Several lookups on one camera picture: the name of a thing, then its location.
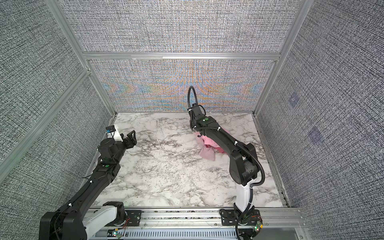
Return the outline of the light pink cloth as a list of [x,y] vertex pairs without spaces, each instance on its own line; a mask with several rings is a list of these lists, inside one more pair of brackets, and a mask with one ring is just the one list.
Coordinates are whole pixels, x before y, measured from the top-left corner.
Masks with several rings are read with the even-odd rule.
[[224,154],[225,151],[211,138],[195,133],[198,145],[201,147],[199,156],[206,160],[215,161],[216,153]]

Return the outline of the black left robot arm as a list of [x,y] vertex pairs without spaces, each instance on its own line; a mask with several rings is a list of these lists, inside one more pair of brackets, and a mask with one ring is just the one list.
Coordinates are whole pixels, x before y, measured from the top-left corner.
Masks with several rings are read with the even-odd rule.
[[108,202],[89,217],[89,208],[100,193],[118,175],[120,162],[127,149],[137,145],[136,132],[119,134],[115,126],[107,127],[111,137],[101,141],[98,164],[79,191],[55,212],[40,220],[40,240],[88,240],[107,225],[121,226],[127,221],[122,202]]

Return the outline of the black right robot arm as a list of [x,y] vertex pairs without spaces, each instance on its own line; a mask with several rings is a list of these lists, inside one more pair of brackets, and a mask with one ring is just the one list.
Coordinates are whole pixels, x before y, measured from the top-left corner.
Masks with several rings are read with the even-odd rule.
[[202,137],[213,140],[229,156],[229,173],[237,184],[234,208],[245,214],[253,205],[253,188],[264,184],[266,174],[258,160],[256,148],[231,136],[217,121],[202,112],[198,104],[189,106],[190,128]]

